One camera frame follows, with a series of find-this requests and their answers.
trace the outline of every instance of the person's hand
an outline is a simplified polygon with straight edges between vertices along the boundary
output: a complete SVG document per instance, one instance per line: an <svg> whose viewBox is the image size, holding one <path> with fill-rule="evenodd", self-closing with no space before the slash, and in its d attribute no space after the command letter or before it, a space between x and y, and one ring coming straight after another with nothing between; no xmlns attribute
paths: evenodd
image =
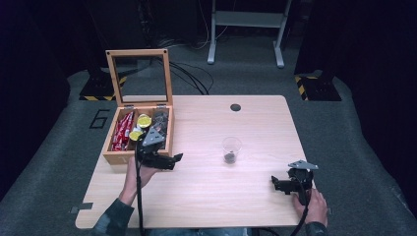
<svg viewBox="0 0 417 236"><path fill-rule="evenodd" d="M159 171L159 169L141 166L139 174L141 176L142 188L149 182L150 178L157 171ZM135 158L132 156L129 158L127 166L125 185L119 195L119 200L125 205L131 206L136 194L138 193L136 177L136 163Z"/></svg>
<svg viewBox="0 0 417 236"><path fill-rule="evenodd" d="M310 222L320 222L325 227L328 227L328 205L326 203L325 198L323 197L323 194L320 193L317 189L311 189L310 191L310 203L309 203L309 211L307 213L307 217L305 220L305 223ZM293 196L293 204L295 207L295 210L298 213L298 216L301 217L303 214L305 206L302 206L300 204L300 201L298 200L298 196Z"/></svg>

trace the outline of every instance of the sleeve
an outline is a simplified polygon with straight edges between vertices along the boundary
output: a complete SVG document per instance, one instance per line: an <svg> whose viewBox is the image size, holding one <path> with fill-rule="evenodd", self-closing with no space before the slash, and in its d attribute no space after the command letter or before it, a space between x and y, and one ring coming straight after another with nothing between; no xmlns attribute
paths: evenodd
<svg viewBox="0 0 417 236"><path fill-rule="evenodd" d="M125 235L134 208L116 199L92 229L93 236Z"/></svg>
<svg viewBox="0 0 417 236"><path fill-rule="evenodd" d="M328 236L328 230L319 222L311 222L306 224L307 236Z"/></svg>

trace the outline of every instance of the small cup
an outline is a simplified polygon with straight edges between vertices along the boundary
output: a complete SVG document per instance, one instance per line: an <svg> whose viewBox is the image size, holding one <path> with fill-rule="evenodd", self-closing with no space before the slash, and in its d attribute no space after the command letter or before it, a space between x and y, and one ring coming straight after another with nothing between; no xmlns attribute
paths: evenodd
<svg viewBox="0 0 417 236"><path fill-rule="evenodd" d="M235 137L227 137L223 140L222 145L224 162L228 164L236 162L236 158L242 148L242 142Z"/></svg>

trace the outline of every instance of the white shelf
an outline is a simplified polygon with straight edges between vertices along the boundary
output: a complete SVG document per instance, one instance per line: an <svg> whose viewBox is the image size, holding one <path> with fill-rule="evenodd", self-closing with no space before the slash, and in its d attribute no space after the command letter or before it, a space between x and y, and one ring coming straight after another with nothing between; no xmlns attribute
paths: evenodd
<svg viewBox="0 0 417 236"><path fill-rule="evenodd" d="M217 11L214 16L217 26L280 28L283 14Z"/></svg>
<svg viewBox="0 0 417 236"><path fill-rule="evenodd" d="M211 42L208 50L208 63L214 64L216 45L215 28L217 26L276 28L279 29L279 34L276 40L273 42L272 46L275 52L276 65L278 68L283 68L284 61L282 59L280 44L282 41L282 35L285 29L291 2L292 0L287 0L285 11L283 13L256 13L216 11L215 0L212 0Z"/></svg>

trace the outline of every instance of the black hole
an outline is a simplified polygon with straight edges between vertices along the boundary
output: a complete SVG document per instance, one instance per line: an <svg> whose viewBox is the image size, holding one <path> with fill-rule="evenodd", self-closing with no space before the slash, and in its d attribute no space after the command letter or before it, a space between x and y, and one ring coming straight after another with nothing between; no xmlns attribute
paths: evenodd
<svg viewBox="0 0 417 236"><path fill-rule="evenodd" d="M241 106L239 104L234 103L230 106L230 109L232 109L232 111L240 111Z"/></svg>

